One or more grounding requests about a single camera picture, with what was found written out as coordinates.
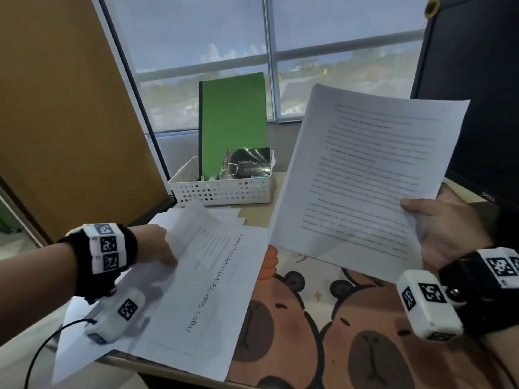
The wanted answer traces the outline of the person's right hand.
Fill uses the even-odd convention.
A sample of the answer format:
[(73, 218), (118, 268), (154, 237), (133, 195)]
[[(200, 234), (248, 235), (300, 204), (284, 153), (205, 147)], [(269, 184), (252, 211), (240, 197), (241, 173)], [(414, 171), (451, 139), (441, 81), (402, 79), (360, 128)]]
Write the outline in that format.
[(444, 266), (494, 242), (477, 212), (446, 183), (437, 197), (438, 214), (411, 214), (417, 221), (417, 235), (426, 270), (435, 275)]

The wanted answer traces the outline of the person's left hand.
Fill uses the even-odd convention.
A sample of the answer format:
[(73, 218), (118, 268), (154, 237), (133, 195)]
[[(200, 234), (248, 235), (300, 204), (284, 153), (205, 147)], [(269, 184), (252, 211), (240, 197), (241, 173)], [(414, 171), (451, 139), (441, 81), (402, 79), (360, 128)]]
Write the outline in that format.
[(157, 224), (145, 224), (130, 227), (129, 230), (138, 243), (135, 262), (140, 264), (159, 263), (159, 246), (160, 244), (168, 244), (166, 229)]

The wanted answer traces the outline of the paper sheet with large heading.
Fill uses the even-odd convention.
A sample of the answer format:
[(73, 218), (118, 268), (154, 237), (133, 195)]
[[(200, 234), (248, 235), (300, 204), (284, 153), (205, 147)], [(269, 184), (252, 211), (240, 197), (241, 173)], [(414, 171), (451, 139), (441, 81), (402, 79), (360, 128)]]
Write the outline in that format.
[(268, 248), (267, 229), (180, 209), (166, 233), (178, 265), (149, 324), (128, 353), (224, 381)]

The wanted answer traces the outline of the printed text paper sheet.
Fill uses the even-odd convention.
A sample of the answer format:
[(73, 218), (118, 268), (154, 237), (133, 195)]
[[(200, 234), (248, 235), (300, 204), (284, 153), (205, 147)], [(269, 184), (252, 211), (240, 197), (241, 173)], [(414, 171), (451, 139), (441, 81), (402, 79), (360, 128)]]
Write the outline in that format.
[(469, 104), (314, 85), (269, 244), (393, 284), (421, 270), (416, 221), (400, 199), (436, 198)]

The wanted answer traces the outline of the person's left forearm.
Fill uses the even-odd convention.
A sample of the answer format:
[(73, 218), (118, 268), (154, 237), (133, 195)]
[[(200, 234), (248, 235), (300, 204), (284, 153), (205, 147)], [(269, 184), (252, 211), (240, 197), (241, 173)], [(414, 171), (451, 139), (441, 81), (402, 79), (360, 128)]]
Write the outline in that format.
[(68, 302), (76, 280), (66, 243), (0, 260), (0, 347)]

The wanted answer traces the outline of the person's right forearm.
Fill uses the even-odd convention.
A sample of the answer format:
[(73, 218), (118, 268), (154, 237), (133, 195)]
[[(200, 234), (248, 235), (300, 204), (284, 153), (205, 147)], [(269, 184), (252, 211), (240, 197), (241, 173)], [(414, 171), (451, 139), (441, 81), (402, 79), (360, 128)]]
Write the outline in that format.
[(519, 325), (477, 338), (500, 366), (510, 385), (519, 389)]

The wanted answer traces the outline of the white perforated plastic basket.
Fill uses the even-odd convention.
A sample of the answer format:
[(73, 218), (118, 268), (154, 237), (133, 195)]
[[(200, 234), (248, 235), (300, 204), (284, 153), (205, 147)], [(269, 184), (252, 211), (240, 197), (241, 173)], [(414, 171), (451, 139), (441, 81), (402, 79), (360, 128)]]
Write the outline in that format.
[(198, 156), (193, 156), (168, 181), (167, 190), (179, 207), (201, 203), (204, 206), (263, 204), (272, 201), (275, 176), (249, 179), (201, 180)]

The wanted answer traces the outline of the black spiral notebook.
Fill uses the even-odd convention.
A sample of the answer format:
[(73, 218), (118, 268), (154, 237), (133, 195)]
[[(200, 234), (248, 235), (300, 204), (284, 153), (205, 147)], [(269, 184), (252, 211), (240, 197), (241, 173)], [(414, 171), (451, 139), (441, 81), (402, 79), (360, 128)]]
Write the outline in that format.
[(269, 177), (271, 149), (240, 148), (225, 151), (220, 180)]

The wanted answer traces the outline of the black computer monitor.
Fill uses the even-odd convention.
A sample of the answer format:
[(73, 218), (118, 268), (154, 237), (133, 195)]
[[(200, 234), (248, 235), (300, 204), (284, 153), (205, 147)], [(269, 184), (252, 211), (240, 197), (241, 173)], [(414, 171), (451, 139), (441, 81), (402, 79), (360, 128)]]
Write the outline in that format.
[(440, 0), (412, 99), (470, 100), (446, 177), (519, 212), (519, 0)]

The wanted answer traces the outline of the blank white paper sheet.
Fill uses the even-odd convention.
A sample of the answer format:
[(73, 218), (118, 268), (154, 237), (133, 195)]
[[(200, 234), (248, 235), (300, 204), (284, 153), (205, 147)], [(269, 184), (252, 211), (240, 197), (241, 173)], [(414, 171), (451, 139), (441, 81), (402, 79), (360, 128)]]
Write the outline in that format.
[[(164, 225), (170, 229), (174, 221), (173, 216), (178, 215), (179, 211), (180, 209), (171, 209), (159, 214), (152, 220), (152, 223), (160, 226)], [(244, 225), (244, 218), (229, 216), (227, 209), (220, 213), (212, 209), (210, 211), (214, 216), (224, 222), (239, 226)], [(117, 290), (113, 296), (118, 297), (131, 287), (138, 288), (146, 296), (146, 304), (142, 312), (137, 313), (136, 321), (131, 324), (121, 338), (111, 344), (98, 345), (85, 337), (85, 322), (73, 325), (63, 331), (60, 336), (56, 354), (52, 378), (53, 382), (58, 383), (62, 381), (110, 351), (120, 351), (132, 355), (128, 353), (128, 351), (133, 349), (146, 329), (146, 326), (149, 324), (160, 299), (171, 284), (171, 277), (174, 270), (175, 268), (172, 269), (161, 263), (154, 262), (136, 264), (126, 272), (122, 280), (117, 283)], [(94, 307), (87, 307), (85, 302), (79, 302), (78, 299), (75, 299), (70, 305), (65, 322), (71, 323), (72, 318), (79, 317), (80, 311), (82, 313), (85, 312), (87, 315), (93, 308)]]

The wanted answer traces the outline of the green folder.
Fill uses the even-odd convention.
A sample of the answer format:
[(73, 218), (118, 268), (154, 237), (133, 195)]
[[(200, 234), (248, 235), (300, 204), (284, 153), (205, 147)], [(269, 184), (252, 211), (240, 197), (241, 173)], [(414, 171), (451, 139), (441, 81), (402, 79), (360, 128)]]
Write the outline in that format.
[(199, 177), (218, 175), (228, 149), (268, 146), (262, 72), (199, 81), (198, 91)]

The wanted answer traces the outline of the capybara print desk mat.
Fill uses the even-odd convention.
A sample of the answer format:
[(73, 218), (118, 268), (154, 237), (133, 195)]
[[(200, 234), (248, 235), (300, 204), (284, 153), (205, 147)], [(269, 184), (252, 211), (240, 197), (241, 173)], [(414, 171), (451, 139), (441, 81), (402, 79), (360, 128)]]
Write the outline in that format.
[(261, 389), (512, 389), (467, 338), (419, 339), (395, 285), (269, 246), (227, 383)]

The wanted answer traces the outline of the orange partition board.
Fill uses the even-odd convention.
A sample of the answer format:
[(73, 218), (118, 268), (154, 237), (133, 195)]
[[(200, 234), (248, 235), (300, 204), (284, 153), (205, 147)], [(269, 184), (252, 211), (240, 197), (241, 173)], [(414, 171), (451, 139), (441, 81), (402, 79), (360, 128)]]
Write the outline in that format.
[(38, 246), (174, 203), (104, 0), (0, 0), (0, 197)]

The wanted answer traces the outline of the white window frame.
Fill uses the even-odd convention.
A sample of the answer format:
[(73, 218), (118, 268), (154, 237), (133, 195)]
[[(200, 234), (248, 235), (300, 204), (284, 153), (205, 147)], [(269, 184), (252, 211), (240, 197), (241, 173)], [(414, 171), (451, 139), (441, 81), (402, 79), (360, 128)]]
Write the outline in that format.
[(411, 92), (427, 0), (92, 0), (114, 30), (147, 132), (198, 128), (198, 82), (261, 73), (267, 122), (302, 118), (315, 84)]

